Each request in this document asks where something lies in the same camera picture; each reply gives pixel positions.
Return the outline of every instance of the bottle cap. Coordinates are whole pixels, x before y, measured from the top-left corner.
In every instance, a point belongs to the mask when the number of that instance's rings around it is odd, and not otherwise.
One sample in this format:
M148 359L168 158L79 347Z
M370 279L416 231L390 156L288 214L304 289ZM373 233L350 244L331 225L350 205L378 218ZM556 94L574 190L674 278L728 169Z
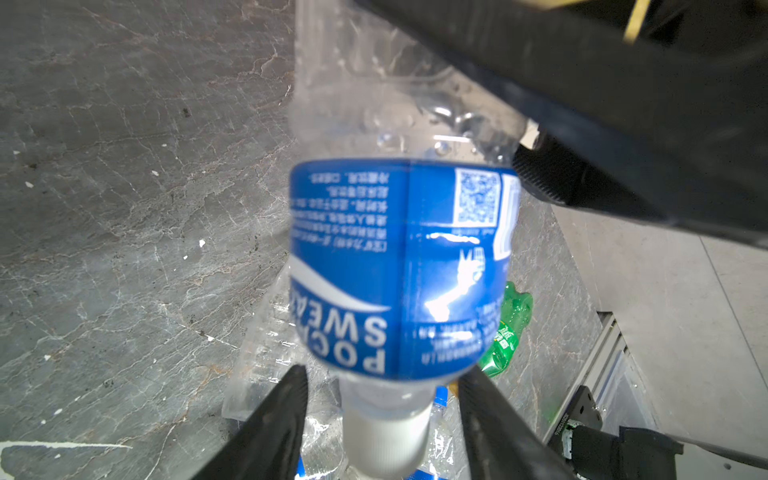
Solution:
M435 405L441 407L448 406L448 389L442 385L438 386L435 391Z
M349 463L373 478L403 478L422 463L432 404L404 419L375 419L344 409L344 450Z

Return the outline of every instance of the gray marble surface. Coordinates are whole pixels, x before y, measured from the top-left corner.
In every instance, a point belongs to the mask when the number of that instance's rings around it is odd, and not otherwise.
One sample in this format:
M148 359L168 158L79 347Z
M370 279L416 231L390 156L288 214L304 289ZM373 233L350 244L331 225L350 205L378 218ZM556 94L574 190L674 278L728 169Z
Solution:
M188 478L286 258L289 0L15 0L0 60L0 478ZM549 206L499 385L540 434L599 323Z

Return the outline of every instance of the qr code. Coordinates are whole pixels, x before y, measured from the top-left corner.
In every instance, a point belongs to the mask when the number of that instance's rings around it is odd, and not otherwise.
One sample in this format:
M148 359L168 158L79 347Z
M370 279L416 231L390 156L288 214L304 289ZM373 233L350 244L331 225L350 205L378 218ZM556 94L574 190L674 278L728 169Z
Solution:
M497 173L457 168L453 225L495 227L501 192L502 182Z

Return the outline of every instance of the tile grout line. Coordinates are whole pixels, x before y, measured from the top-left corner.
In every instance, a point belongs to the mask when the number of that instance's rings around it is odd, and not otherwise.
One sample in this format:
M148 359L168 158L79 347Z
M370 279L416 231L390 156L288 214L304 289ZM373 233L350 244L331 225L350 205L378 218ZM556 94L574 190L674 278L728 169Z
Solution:
M763 384L766 386L766 389L768 389L768 382L766 382L766 377L763 374L763 370L760 368L760 364L757 362L757 358L755 358L755 352L752 351L752 346L750 345L750 341L746 339L746 334L744 333L744 329L741 328L741 322L739 321L739 317L736 314L736 310L734 310L733 305L730 304L730 298L728 298L728 292L725 291L725 287L723 287L723 282L720 281L720 275L717 274L717 269L715 268L715 264L712 261L712 257L710 257L710 252L709 250L707 250L707 246L704 245L704 239L701 238L701 235L699 236L699 241L701 242L701 246L704 248L704 253L707 255L707 260L710 261L710 266L712 267L712 271L715 273L715 278L717 278L717 283L718 285L720 285L720 289L723 291L723 295L725 296L725 301L728 302L728 308L730 308L730 312L733 314L733 318L736 320L736 324L739 326L739 331L741 332L742 338L744 338L744 342L746 343L747 349L750 351L750 355L752 356L752 361L755 362L757 371L760 373L760 378L763 379Z

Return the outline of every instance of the green plastic bottle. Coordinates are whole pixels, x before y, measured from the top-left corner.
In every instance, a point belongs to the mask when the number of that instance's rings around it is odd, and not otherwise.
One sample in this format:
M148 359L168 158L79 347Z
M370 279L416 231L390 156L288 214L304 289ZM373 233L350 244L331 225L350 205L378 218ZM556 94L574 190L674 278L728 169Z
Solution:
M489 377L497 376L509 366L512 355L520 344L520 335L531 322L533 296L530 293L519 293L514 283L507 282L501 310L502 321L493 339L493 345L478 362L482 371Z

